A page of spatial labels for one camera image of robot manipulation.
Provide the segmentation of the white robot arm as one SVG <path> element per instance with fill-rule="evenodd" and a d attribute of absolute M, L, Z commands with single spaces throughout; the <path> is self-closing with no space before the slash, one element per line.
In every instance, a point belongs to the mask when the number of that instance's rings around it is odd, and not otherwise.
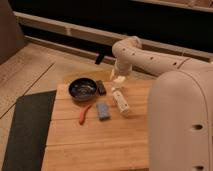
<path fill-rule="evenodd" d="M 136 36 L 112 52 L 113 76 L 137 66 L 156 77 L 147 104 L 149 171 L 213 171 L 213 64 L 144 50 Z"/>

